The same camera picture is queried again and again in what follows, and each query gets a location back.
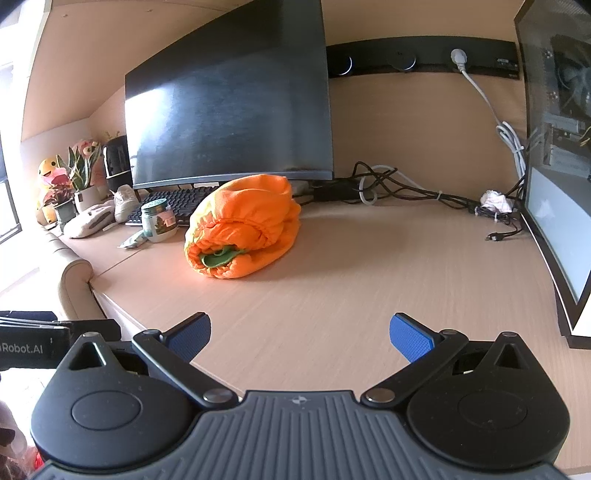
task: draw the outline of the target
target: black monitor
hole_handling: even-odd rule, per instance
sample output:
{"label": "black monitor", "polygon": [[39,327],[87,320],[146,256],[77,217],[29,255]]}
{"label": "black monitor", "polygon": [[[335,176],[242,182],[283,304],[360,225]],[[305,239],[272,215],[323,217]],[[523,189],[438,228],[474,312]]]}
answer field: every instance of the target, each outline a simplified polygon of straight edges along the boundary
{"label": "black monitor", "polygon": [[320,0],[253,0],[125,76],[134,187],[331,179]]}
{"label": "black monitor", "polygon": [[515,20],[526,74],[524,219],[556,288],[561,333],[591,342],[591,6],[530,0]]}

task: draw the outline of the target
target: beige sofa armrest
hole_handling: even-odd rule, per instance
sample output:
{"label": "beige sofa armrest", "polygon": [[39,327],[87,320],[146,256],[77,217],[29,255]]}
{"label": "beige sofa armrest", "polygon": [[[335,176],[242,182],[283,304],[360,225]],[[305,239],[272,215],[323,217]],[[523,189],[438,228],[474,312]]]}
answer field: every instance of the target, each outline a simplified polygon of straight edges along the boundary
{"label": "beige sofa armrest", "polygon": [[40,271],[50,291],[54,291],[59,305],[56,315],[63,320],[104,319],[105,314],[96,302],[89,281],[92,265],[80,258],[53,233],[40,227]]}

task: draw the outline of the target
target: yellow plush toy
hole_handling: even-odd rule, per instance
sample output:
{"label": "yellow plush toy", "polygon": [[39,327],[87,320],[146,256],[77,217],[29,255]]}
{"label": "yellow plush toy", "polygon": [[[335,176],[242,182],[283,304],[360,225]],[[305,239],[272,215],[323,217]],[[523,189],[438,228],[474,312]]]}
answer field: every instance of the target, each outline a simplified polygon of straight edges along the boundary
{"label": "yellow plush toy", "polygon": [[39,197],[37,198],[37,210],[41,208],[41,210],[43,211],[43,215],[45,216],[45,220],[47,220],[47,223],[53,223],[57,221],[57,218],[56,211],[53,208],[53,205],[48,205],[46,207],[43,206],[43,199],[49,191],[49,185],[43,181],[43,177],[48,177],[58,167],[59,165],[57,164],[57,160],[55,157],[46,158],[40,163],[38,170],[37,186],[39,187]]}

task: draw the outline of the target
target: rolled orange fabric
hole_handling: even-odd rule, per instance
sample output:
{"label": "rolled orange fabric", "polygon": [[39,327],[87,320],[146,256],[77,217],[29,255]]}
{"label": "rolled orange fabric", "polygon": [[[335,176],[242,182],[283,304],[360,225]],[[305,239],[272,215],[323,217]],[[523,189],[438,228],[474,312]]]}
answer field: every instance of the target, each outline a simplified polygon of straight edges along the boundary
{"label": "rolled orange fabric", "polygon": [[[287,252],[300,229],[300,206],[285,177],[251,175],[219,187],[193,212],[185,236],[185,256],[203,275],[244,277]],[[211,256],[232,247],[225,265],[207,267]]]}

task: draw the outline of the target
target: blue gripper pad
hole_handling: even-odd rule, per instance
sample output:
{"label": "blue gripper pad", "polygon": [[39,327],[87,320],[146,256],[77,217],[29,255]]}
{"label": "blue gripper pad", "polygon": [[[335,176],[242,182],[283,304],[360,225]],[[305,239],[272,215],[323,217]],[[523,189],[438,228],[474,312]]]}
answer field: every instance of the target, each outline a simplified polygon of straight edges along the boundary
{"label": "blue gripper pad", "polygon": [[177,356],[190,362],[209,343],[212,323],[205,314],[196,319],[185,320],[164,334],[165,345]]}
{"label": "blue gripper pad", "polygon": [[403,313],[390,320],[390,342],[411,363],[435,348],[438,335]]}

